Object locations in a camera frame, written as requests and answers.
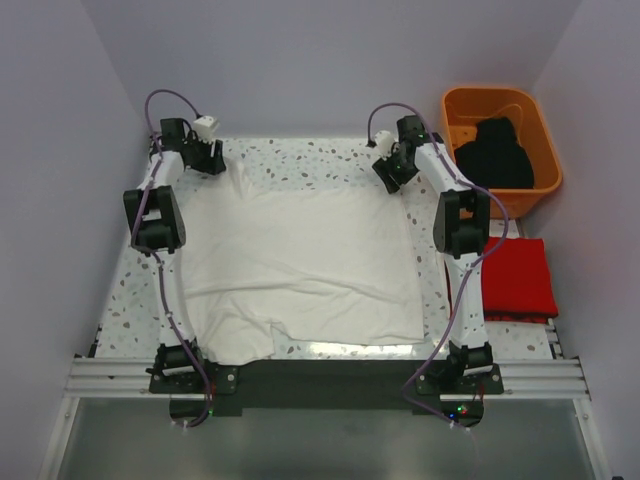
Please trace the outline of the white t shirt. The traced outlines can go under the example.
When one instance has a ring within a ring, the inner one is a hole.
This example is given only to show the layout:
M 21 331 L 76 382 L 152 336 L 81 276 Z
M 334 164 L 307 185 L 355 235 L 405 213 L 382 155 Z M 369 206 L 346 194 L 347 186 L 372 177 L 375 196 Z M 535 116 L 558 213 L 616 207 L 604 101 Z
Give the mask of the white t shirt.
M 365 346 L 422 339 L 406 211 L 381 189 L 262 191 L 235 163 L 182 214 L 186 306 L 210 360 L 267 358 L 275 332 Z

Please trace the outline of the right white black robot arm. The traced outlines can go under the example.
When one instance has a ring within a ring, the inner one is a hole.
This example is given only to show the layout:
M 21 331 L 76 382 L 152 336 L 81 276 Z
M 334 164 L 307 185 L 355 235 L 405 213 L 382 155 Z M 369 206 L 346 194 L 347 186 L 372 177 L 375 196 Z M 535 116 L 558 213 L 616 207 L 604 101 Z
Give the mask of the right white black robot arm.
M 426 367 L 422 375 L 441 389 L 466 393 L 493 368 L 482 296 L 490 198 L 462 174 L 443 140 L 429 132 L 418 116 L 398 120 L 397 130 L 397 135 L 384 130 L 367 134 L 367 146 L 379 153 L 373 170 L 390 194 L 420 174 L 438 195 L 433 242 L 444 259 L 452 301 L 443 335 L 449 341 L 447 358 Z

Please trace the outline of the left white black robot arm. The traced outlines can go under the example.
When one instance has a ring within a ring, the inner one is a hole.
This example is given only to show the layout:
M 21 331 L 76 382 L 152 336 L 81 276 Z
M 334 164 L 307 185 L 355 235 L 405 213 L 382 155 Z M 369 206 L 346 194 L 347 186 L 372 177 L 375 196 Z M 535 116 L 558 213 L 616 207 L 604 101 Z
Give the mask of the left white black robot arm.
M 190 322 L 181 273 L 186 226 L 175 192 L 187 170 L 216 176 L 226 170 L 218 120 L 167 118 L 151 136 L 149 165 L 138 187 L 123 194 L 131 248 L 155 263 L 153 284 L 161 314 L 160 345 L 151 375 L 153 393 L 212 396 L 206 361 Z

